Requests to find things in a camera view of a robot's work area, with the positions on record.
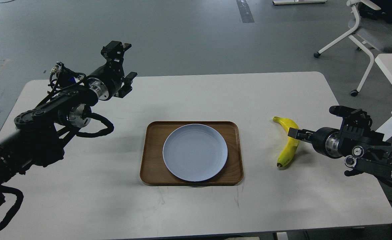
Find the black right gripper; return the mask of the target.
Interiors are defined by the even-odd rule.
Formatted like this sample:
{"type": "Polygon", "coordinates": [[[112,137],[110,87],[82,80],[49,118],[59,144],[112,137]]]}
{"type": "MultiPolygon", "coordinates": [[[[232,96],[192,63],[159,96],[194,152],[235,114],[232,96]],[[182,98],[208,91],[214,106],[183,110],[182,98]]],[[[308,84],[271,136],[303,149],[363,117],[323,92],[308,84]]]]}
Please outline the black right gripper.
{"type": "Polygon", "coordinates": [[[343,118],[340,129],[322,127],[314,132],[289,128],[288,137],[311,143],[316,152],[333,159],[351,155],[353,148],[362,144],[391,146],[391,143],[383,140],[384,134],[371,129],[371,116],[361,108],[333,105],[329,112],[343,118]]]}

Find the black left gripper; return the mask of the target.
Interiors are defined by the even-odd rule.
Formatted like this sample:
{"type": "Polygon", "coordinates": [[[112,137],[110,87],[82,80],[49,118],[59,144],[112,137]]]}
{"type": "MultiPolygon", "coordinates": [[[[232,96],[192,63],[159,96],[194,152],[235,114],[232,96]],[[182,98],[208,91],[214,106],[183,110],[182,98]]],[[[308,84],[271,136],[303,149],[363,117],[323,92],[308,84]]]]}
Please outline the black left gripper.
{"type": "Polygon", "coordinates": [[[132,83],[138,73],[130,72],[126,77],[123,73],[124,52],[131,47],[130,43],[111,41],[101,49],[106,64],[88,76],[88,87],[98,99],[124,98],[133,90],[132,83]]]}

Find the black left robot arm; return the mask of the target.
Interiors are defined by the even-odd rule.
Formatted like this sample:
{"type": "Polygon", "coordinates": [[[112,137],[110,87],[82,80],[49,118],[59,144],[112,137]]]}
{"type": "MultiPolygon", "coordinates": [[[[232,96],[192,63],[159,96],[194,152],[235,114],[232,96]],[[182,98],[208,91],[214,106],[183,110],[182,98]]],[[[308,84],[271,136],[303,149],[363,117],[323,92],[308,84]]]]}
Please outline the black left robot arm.
{"type": "Polygon", "coordinates": [[[111,41],[101,50],[106,63],[86,75],[74,72],[60,61],[49,76],[47,96],[31,110],[14,118],[16,132],[0,141],[0,206],[5,194],[16,201],[0,221],[3,230],[23,202],[19,189],[5,186],[16,174],[24,175],[33,165],[46,167],[64,158],[64,148],[77,136],[97,138],[109,135],[114,125],[106,117],[93,113],[91,107],[99,100],[123,98],[132,91],[136,72],[125,75],[124,53],[130,43],[111,41]]]}

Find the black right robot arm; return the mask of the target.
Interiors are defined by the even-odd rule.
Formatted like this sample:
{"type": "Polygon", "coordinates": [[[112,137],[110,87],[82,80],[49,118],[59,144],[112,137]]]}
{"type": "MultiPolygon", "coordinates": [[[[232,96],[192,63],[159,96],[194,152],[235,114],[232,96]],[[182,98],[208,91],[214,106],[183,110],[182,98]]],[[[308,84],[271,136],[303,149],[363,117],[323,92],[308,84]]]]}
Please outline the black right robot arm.
{"type": "Polygon", "coordinates": [[[322,127],[317,131],[291,127],[288,136],[310,143],[313,149],[329,158],[344,157],[349,168],[345,176],[368,173],[392,187],[392,145],[384,134],[371,129],[372,119],[362,109],[334,105],[330,114],[342,118],[340,129],[322,127]]]}

